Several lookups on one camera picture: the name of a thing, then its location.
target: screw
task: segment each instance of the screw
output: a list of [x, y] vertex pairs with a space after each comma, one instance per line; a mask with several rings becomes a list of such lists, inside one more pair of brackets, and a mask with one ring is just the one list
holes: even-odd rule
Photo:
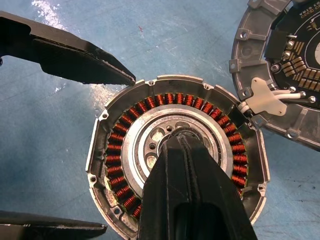
[[286, 43], [286, 49], [292, 49], [294, 47], [294, 42], [293, 41], [288, 41]]
[[271, 72], [276, 73], [279, 71], [280, 67], [279, 65], [275, 64], [275, 65], [272, 65], [270, 69], [271, 69]]
[[287, 60], [287, 59], [289, 59], [290, 58], [290, 54], [291, 54], [291, 52], [290, 51], [285, 51], [284, 53], [283, 53], [283, 59], [285, 59], [285, 60]]
[[315, 96], [310, 96], [308, 99], [311, 104], [314, 104], [317, 101]]
[[305, 91], [301, 91], [301, 92], [300, 92], [300, 95], [301, 95], [302, 98], [304, 98], [305, 96], [307, 96], [307, 94], [306, 94]]
[[294, 86], [289, 87], [290, 93], [294, 93], [296, 91], [296, 88]]

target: blue floor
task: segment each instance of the blue floor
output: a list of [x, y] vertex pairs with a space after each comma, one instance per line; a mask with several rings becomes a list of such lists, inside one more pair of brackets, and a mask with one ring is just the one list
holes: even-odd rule
[[[193, 75], [232, 93], [228, 60], [246, 8], [247, 0], [0, 1], [0, 10], [65, 29], [114, 54], [137, 79]], [[4, 57], [0, 209], [104, 223], [85, 163], [95, 117], [121, 89], [82, 85]], [[254, 226], [258, 239], [319, 239], [320, 154], [264, 133], [271, 182]], [[120, 237], [109, 228], [100, 239]]]

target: white wire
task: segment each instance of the white wire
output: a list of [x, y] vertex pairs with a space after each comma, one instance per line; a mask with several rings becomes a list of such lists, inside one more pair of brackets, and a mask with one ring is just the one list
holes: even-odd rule
[[300, 93], [288, 93], [288, 94], [279, 94], [274, 96], [276, 99], [300, 99], [301, 94]]
[[273, 95], [279, 95], [279, 94], [290, 94], [290, 90], [274, 90], [272, 91]]
[[240, 109], [240, 112], [244, 114], [246, 111], [248, 111], [250, 107], [248, 105], [244, 106], [242, 109]]

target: clamp jaw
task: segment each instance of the clamp jaw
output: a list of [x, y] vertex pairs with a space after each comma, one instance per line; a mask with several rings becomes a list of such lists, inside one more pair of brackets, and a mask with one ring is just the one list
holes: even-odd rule
[[134, 85], [136, 77], [113, 55], [45, 24], [0, 11], [2, 56], [39, 63], [51, 75], [83, 84]]

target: copper coil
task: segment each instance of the copper coil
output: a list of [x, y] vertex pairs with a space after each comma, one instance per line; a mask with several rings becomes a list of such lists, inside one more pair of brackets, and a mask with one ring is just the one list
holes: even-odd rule
[[233, 161], [237, 164], [247, 164], [248, 163], [248, 157], [244, 154], [236, 154], [233, 155]]
[[226, 125], [229, 121], [230, 121], [230, 119], [228, 116], [223, 116], [217, 121], [217, 123], [222, 127], [222, 126]]
[[122, 173], [122, 168], [121, 166], [111, 166], [106, 169], [106, 172], [108, 176], [117, 175]]
[[156, 103], [154, 101], [154, 99], [151, 96], [148, 96], [145, 99], [146, 105], [148, 106], [149, 109], [153, 109], [156, 107]]
[[120, 152], [122, 145], [108, 144], [107, 150], [112, 152]]
[[241, 197], [242, 197], [242, 195], [243, 195], [242, 190], [241, 190], [240, 188], [236, 188], [236, 191], [238, 192], [239, 197], [241, 198]]
[[123, 184], [125, 182], [126, 180], [124, 176], [118, 176], [116, 178], [109, 180], [109, 185], [110, 185], [110, 188], [113, 189], [116, 186], [119, 186], [120, 184]]
[[141, 213], [141, 203], [135, 208], [135, 210], [132, 213], [132, 216], [135, 217], [135, 219], [139, 219]]
[[161, 94], [155, 95], [154, 99], [157, 106], [161, 106], [165, 104], [164, 96], [162, 96]]
[[122, 199], [124, 198], [126, 195], [128, 195], [131, 192], [130, 187], [124, 186], [123, 188], [119, 189], [118, 191], [116, 191], [114, 193], [114, 195], [118, 198], [118, 199]]
[[214, 106], [211, 103], [206, 102], [202, 108], [202, 112], [209, 114], [213, 108], [214, 108]]
[[105, 163], [108, 165], [121, 164], [120, 155], [108, 155], [105, 157]]
[[148, 111], [148, 108], [147, 106], [145, 105], [145, 103], [143, 101], [140, 101], [136, 104], [136, 108], [138, 110], [140, 110], [140, 112], [143, 114], [145, 113], [146, 111]]
[[225, 128], [223, 128], [223, 131], [225, 134], [233, 134], [235, 131], [237, 130], [236, 125], [234, 125], [233, 123], [227, 125]]
[[210, 114], [210, 117], [212, 117], [214, 120], [218, 120], [222, 114], [222, 111], [219, 108], [215, 108], [212, 113]]
[[232, 175], [231, 179], [235, 184], [237, 184], [243, 188], [246, 186], [247, 180], [242, 176]]
[[124, 136], [113, 132], [110, 134], [109, 141], [110, 142], [122, 142], [124, 140], [124, 138], [125, 138]]
[[242, 137], [241, 137], [240, 133], [235, 133], [231, 136], [228, 136], [228, 140], [231, 144], [236, 144], [236, 143], [242, 141]]
[[248, 168], [246, 166], [233, 165], [233, 171], [238, 174], [248, 175]]
[[174, 103], [174, 95], [172, 93], [166, 93], [164, 95], [165, 104], [173, 104]]
[[184, 104], [184, 95], [182, 93], [176, 93], [174, 102], [176, 104]]
[[129, 128], [121, 123], [117, 123], [116, 125], [114, 125], [113, 129], [119, 133], [126, 134]]
[[200, 110], [203, 104], [204, 104], [204, 100], [200, 97], [197, 97], [194, 100], [193, 107]]
[[245, 145], [242, 143], [232, 145], [231, 148], [233, 153], [244, 153], [246, 151]]
[[136, 200], [137, 200], [136, 196], [132, 195], [127, 200], [125, 200], [125, 202], [123, 203], [123, 206], [125, 207], [125, 209], [129, 210], [135, 204]]
[[192, 95], [186, 95], [184, 98], [184, 105], [192, 106], [194, 102], [194, 96]]
[[134, 121], [126, 114], [123, 114], [121, 117], [120, 117], [120, 122], [124, 123], [124, 124], [127, 124], [127, 125], [131, 125], [134, 123]]
[[134, 118], [137, 119], [140, 116], [140, 113], [137, 111], [137, 109], [135, 109], [134, 107], [131, 107], [128, 110], [128, 113]]

